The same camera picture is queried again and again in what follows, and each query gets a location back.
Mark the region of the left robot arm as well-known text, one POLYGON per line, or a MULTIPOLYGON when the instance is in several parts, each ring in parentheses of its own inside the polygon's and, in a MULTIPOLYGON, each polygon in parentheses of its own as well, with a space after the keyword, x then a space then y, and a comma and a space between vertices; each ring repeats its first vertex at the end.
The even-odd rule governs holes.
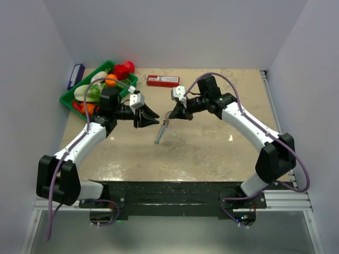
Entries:
POLYGON ((44 155, 39 160, 37 196, 68 206, 84 199, 90 199, 97 207, 107 206, 109 193, 99 182, 81 181, 78 175, 80 165, 111 134, 119 120, 131 120, 135 128, 144 128, 159 124, 158 118, 139 91, 133 91, 129 105, 124 105, 115 88, 103 89, 99 111, 93 113, 79 135, 53 156, 44 155))

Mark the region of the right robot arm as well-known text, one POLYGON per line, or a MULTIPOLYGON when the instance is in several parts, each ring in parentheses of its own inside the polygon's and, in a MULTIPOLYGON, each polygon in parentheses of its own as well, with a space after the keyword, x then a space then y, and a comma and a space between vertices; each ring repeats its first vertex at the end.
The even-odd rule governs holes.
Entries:
POLYGON ((241 192, 236 194, 236 202, 247 208, 255 201, 255 194, 266 188, 296 166, 293 137, 279 134, 258 121, 230 93, 222 93, 212 75, 198 80, 200 94, 187 98, 183 86, 174 87, 171 91, 176 106, 169 115, 170 119, 192 120, 194 113, 208 111, 218 119, 230 124, 240 132, 259 152, 255 173, 243 183, 241 192))

